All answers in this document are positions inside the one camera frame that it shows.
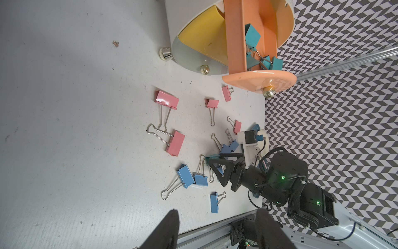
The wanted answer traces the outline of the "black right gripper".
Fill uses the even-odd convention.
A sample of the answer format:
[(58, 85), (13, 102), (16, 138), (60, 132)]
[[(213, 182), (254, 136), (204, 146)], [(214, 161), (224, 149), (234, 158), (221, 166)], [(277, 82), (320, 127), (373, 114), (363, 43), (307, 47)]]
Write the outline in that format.
[[(280, 150), (272, 156), (268, 170), (262, 172), (254, 166), (245, 169), (237, 165), (241, 159), (244, 160), (243, 153), (220, 153), (219, 159), (209, 160), (222, 187), (231, 182), (234, 192), (243, 186), (251, 192), (261, 192), (260, 196), (277, 206), (300, 206), (301, 193), (308, 179), (308, 164), (305, 161), (286, 150)], [(223, 175), (215, 164), (225, 166)]]

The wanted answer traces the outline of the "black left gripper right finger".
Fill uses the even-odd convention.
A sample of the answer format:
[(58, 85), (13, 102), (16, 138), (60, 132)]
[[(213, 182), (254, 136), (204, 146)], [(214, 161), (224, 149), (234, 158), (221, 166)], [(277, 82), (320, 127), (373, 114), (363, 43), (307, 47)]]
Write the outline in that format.
[(259, 249), (296, 249), (266, 209), (257, 209), (255, 228)]

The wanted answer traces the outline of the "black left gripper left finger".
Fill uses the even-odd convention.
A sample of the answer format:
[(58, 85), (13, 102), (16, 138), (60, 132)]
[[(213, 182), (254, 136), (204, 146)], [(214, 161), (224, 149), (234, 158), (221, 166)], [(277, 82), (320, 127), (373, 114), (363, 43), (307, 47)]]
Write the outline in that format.
[(178, 211), (170, 210), (138, 249), (176, 249), (179, 225)]

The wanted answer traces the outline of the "teal binder clip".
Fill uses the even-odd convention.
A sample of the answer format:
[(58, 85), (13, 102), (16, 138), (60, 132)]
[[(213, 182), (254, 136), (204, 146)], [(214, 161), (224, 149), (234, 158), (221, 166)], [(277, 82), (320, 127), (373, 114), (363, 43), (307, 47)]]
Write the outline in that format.
[(272, 61), (270, 60), (270, 57), (261, 57), (260, 58), (260, 64), (263, 70), (270, 70), (272, 66)]
[(257, 52), (250, 52), (246, 54), (247, 70), (252, 70), (253, 67), (260, 64), (261, 56)]
[(245, 41), (248, 48), (257, 50), (261, 35), (251, 24), (245, 25)]
[(270, 70), (282, 70), (284, 61), (282, 59), (278, 59), (277, 57), (272, 58), (272, 63), (270, 66)]
[[(215, 180), (215, 177), (214, 177), (214, 171), (211, 168), (210, 163), (209, 163), (210, 159), (219, 159), (219, 155), (218, 154), (213, 154), (213, 155), (205, 156), (205, 159), (204, 159), (204, 162), (208, 166), (208, 170), (209, 170), (209, 177), (210, 177), (209, 182), (213, 183), (214, 180)], [(224, 174), (224, 169), (223, 169), (223, 167), (220, 164), (215, 164), (215, 167), (221, 173), (221, 175)]]

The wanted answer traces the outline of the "blue binder clip low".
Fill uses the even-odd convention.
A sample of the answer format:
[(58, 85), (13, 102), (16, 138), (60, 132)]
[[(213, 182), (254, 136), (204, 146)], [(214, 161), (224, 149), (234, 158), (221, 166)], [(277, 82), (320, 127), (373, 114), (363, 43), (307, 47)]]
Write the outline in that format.
[(200, 187), (208, 186), (208, 177), (204, 173), (204, 161), (205, 161), (205, 156), (203, 154), (200, 154), (200, 161), (198, 164), (198, 168), (194, 173), (195, 185)]

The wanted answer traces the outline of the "blue binder clip bottom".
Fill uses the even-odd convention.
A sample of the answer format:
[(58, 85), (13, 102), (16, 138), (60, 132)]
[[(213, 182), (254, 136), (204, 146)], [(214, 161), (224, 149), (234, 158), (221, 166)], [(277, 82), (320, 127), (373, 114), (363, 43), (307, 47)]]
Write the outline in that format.
[(218, 194), (217, 192), (213, 192), (210, 194), (210, 209), (212, 213), (219, 212), (219, 204), (220, 202), (226, 198), (226, 192)]

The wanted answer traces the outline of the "blue binder clip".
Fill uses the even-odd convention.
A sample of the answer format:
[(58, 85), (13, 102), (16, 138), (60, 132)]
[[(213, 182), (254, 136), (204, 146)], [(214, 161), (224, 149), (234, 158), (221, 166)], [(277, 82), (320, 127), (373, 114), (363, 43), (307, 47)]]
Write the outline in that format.
[(227, 135), (229, 143), (230, 143), (229, 148), (230, 148), (231, 152), (235, 152), (239, 147), (239, 143), (235, 139), (232, 138), (232, 135), (231, 135), (229, 129), (226, 129), (226, 135)]
[(217, 192), (213, 192), (210, 194), (210, 209), (212, 213), (219, 212), (219, 204), (220, 202), (226, 198), (226, 192), (218, 194)]
[(223, 154), (223, 153), (231, 153), (231, 152), (232, 152), (232, 150), (231, 150), (231, 148), (230, 148), (229, 145), (225, 145), (225, 144), (222, 145), (222, 144), (219, 142), (219, 140), (217, 139), (215, 133), (212, 133), (212, 134), (211, 134), (211, 139), (215, 142), (215, 144), (216, 144), (216, 146), (217, 146), (217, 148), (219, 149), (219, 152), (220, 152), (221, 154)]
[(177, 176), (173, 182), (168, 186), (168, 188), (161, 191), (161, 198), (162, 200), (167, 200), (170, 194), (181, 186), (188, 188), (194, 183), (195, 180), (188, 165), (181, 165), (181, 167), (177, 170)]

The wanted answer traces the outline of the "yellow drawer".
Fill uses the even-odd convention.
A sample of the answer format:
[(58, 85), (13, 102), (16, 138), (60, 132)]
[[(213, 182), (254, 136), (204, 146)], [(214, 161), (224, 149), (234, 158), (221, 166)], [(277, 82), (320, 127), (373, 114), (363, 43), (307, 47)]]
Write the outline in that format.
[(228, 65), (226, 21), (213, 5), (192, 20), (178, 35), (188, 47)]

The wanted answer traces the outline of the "orange top drawer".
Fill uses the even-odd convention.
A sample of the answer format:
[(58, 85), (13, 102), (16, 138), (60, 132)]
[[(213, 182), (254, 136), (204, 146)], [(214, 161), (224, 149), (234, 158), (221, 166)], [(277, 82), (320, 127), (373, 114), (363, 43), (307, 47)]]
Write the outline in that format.
[[(246, 54), (278, 58), (278, 49), (292, 35), (295, 16), (292, 1), (225, 1), (228, 75), (223, 81), (233, 87), (260, 93), (265, 98), (295, 85), (297, 77), (290, 72), (263, 70), (261, 64), (247, 70)], [(251, 24), (261, 35), (257, 50), (247, 47), (245, 25)]]

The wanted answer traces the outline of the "white round drawer cabinet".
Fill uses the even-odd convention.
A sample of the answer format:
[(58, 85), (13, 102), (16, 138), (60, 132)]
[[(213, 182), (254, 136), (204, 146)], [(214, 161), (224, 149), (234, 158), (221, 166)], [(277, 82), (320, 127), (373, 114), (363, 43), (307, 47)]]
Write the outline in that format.
[(294, 26), (293, 1), (165, 1), (174, 60), (209, 75), (242, 72), (246, 66), (245, 26), (260, 35), (256, 50), (276, 57)]

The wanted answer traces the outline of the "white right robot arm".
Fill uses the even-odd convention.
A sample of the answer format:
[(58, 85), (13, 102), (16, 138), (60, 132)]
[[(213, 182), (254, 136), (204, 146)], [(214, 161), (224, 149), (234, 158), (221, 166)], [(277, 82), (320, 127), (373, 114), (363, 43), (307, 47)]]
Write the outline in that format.
[(350, 213), (333, 194), (308, 180), (308, 165), (283, 147), (270, 150), (260, 159), (269, 166), (246, 166), (243, 153), (221, 153), (206, 157), (220, 184), (231, 184), (231, 190), (241, 186), (271, 204), (287, 206), (287, 216), (324, 239), (343, 242), (350, 248), (396, 249), (397, 239)]

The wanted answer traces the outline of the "blue binder clip centre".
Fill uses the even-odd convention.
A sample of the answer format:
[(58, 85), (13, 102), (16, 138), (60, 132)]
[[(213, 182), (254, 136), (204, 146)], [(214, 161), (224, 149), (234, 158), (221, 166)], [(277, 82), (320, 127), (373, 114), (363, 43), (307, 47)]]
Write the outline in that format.
[(215, 144), (216, 144), (216, 146), (217, 146), (217, 148), (219, 149), (219, 152), (220, 152), (221, 154), (223, 154), (223, 153), (231, 153), (231, 152), (232, 152), (232, 150), (231, 150), (231, 148), (230, 148), (229, 145), (225, 145), (225, 144), (222, 145), (222, 144), (219, 142), (219, 140), (217, 139), (215, 133), (212, 133), (212, 134), (211, 134), (211, 139), (215, 142)]

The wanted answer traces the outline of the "blue binder clip right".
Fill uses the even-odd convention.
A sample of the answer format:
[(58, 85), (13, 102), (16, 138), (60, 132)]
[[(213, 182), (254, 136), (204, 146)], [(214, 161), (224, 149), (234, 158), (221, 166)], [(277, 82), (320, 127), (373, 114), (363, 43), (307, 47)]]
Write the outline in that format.
[(230, 148), (231, 152), (235, 152), (239, 147), (239, 143), (235, 139), (232, 138), (232, 135), (231, 135), (229, 129), (226, 129), (226, 135), (227, 135), (229, 143), (230, 143), (229, 148)]

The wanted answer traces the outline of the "blue binder clip lower left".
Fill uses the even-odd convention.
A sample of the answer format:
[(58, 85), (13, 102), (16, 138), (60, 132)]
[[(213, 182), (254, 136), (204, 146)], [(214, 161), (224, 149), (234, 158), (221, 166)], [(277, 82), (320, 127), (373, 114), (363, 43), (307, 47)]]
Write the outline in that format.
[(181, 186), (188, 188), (194, 183), (195, 180), (188, 165), (181, 165), (181, 167), (177, 170), (177, 176), (173, 182), (168, 186), (168, 188), (161, 191), (161, 198), (162, 200), (167, 200), (170, 194)]

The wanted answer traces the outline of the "pink binder clip right small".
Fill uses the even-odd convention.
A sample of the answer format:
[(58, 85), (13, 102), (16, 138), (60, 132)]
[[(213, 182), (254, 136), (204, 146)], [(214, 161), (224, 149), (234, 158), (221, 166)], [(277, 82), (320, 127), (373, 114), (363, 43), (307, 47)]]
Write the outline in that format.
[(229, 116), (227, 117), (227, 122), (232, 126), (233, 128), (233, 133), (235, 135), (238, 135), (239, 132), (241, 132), (241, 122), (238, 120), (233, 120)]

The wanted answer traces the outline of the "pink binder clip lower left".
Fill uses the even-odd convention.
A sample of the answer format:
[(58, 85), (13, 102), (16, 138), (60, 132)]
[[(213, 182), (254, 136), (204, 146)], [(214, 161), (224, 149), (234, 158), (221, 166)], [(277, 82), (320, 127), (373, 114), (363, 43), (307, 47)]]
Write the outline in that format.
[[(181, 151), (185, 135), (180, 133), (177, 130), (174, 130), (172, 133), (169, 133), (167, 131), (161, 131), (158, 128), (155, 127), (153, 123), (150, 123), (146, 129), (146, 132), (148, 135), (154, 135), (156, 138), (158, 138), (162, 143), (166, 145), (166, 152), (170, 154), (173, 157), (177, 157)], [(166, 141), (163, 139), (161, 136), (159, 136), (159, 133), (166, 135), (169, 137), (169, 141)]]

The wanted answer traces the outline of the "pink binder clip centre top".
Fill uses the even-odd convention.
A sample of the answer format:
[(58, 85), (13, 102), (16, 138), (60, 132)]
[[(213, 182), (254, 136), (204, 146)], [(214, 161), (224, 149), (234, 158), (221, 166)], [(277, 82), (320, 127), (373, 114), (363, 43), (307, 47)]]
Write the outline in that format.
[(218, 108), (219, 100), (205, 99), (205, 106), (209, 109), (210, 113), (210, 125), (213, 127), (216, 125), (215, 122), (215, 110)]

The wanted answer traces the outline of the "pink binder clip far right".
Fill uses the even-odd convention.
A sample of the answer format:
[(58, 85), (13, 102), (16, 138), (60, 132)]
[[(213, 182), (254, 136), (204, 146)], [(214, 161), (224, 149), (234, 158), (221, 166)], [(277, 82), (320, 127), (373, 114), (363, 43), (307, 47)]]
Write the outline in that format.
[(231, 86), (223, 86), (222, 93), (226, 102), (230, 102), (232, 100), (231, 94), (234, 92), (233, 87)]

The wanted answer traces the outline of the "green bottom drawer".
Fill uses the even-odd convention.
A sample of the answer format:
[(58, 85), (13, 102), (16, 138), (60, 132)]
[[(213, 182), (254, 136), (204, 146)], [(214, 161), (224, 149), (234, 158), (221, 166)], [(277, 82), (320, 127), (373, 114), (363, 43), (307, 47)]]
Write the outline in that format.
[(229, 72), (227, 66), (188, 47), (178, 37), (173, 41), (172, 55), (179, 65), (202, 75), (224, 75)]

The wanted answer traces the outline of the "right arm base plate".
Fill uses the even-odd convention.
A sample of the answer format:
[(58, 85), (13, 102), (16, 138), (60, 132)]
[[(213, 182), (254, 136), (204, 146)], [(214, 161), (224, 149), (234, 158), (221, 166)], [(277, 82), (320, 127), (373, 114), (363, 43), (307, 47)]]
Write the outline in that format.
[(239, 249), (258, 249), (256, 224), (252, 218), (243, 218), (231, 223), (231, 245)]

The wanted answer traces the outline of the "aluminium front rail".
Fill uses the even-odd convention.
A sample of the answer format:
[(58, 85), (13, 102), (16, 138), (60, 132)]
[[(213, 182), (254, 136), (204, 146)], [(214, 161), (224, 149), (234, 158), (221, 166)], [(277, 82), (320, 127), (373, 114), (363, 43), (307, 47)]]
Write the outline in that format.
[(237, 249), (230, 240), (231, 224), (242, 218), (254, 216), (255, 210), (222, 220), (178, 236), (177, 249)]

